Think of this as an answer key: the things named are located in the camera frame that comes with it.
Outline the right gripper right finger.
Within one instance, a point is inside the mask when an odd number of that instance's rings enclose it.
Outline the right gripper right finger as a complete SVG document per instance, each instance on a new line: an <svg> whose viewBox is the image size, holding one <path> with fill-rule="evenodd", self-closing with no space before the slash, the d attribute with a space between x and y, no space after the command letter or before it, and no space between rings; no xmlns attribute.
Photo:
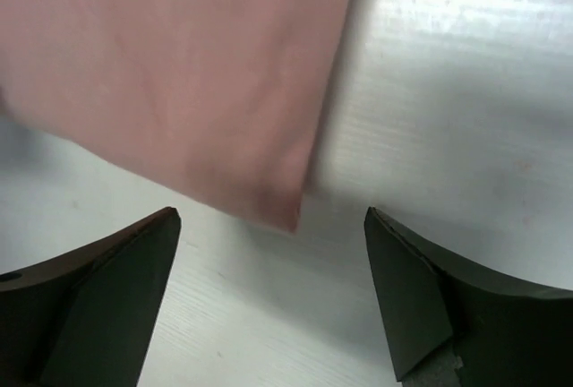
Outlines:
<svg viewBox="0 0 573 387"><path fill-rule="evenodd" d="M405 386L569 386L572 294L487 268L370 208L363 223Z"/></svg>

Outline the pink t shirt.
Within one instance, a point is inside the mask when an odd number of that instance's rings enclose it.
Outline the pink t shirt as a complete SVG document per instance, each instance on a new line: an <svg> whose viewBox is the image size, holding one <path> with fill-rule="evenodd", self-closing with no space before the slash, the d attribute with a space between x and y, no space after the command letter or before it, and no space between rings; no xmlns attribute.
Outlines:
<svg viewBox="0 0 573 387"><path fill-rule="evenodd" d="M1 0L1 109L296 229L349 0Z"/></svg>

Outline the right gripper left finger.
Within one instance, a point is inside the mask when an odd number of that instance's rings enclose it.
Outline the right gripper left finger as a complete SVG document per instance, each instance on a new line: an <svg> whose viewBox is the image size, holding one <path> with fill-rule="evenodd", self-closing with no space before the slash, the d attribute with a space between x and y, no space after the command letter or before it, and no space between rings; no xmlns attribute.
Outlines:
<svg viewBox="0 0 573 387"><path fill-rule="evenodd" d="M168 207L1 277L3 386L138 383L181 231Z"/></svg>

